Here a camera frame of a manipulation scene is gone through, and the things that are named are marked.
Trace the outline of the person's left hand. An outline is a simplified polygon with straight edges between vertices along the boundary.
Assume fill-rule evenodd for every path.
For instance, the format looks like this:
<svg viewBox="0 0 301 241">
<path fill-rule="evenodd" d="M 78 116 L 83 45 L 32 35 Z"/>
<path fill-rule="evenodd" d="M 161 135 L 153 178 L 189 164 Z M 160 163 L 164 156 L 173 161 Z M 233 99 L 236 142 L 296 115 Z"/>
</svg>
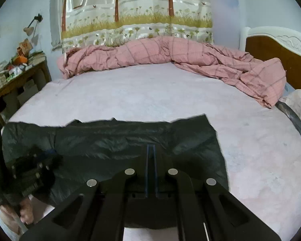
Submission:
<svg viewBox="0 0 301 241">
<path fill-rule="evenodd" d="M 17 217 L 23 224 L 30 225 L 34 222 L 33 206 L 31 200 L 26 197 L 20 204 L 20 209 L 17 211 L 16 208 L 10 205 L 0 206 L 0 218 L 3 223 L 14 233 L 21 234 L 21 228 L 15 220 Z"/>
</svg>

